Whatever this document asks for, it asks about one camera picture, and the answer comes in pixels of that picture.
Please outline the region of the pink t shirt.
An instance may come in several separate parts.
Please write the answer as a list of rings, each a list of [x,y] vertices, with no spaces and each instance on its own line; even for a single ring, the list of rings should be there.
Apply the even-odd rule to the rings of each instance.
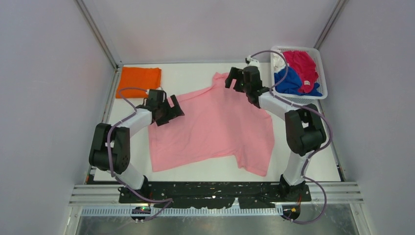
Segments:
[[[272,117],[216,73],[210,87],[177,97],[184,115],[148,128],[154,172],[234,156],[237,166],[266,176],[275,145]]]

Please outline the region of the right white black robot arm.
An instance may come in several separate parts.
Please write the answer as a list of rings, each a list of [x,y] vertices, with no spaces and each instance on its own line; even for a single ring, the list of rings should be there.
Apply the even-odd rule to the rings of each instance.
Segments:
[[[277,187],[280,199],[294,201],[305,192],[305,173],[312,154],[326,142],[322,118],[314,104],[301,106],[278,96],[262,84],[257,66],[243,69],[232,67],[225,87],[232,87],[246,95],[248,101],[259,109],[278,116],[285,122],[286,141],[291,150],[288,165]]]

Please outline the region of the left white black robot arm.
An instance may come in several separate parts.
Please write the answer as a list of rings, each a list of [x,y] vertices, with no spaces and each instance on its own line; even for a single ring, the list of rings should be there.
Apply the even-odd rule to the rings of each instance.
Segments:
[[[148,89],[141,105],[134,105],[126,97],[122,99],[133,111],[114,124],[99,123],[95,127],[89,154],[89,164],[106,171],[131,189],[131,196],[139,203],[150,196],[148,179],[131,164],[131,138],[145,127],[168,124],[184,116],[175,95],[167,96],[163,90]]]

